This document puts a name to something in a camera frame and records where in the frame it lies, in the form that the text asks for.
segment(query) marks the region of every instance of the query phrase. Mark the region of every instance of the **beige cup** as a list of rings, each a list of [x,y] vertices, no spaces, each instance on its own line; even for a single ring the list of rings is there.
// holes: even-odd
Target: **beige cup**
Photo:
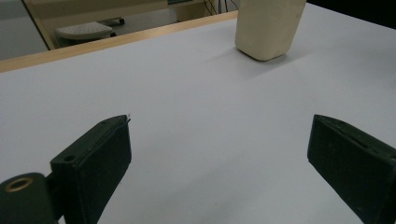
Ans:
[[[306,0],[240,0],[236,47],[259,61],[286,53],[305,3]]]

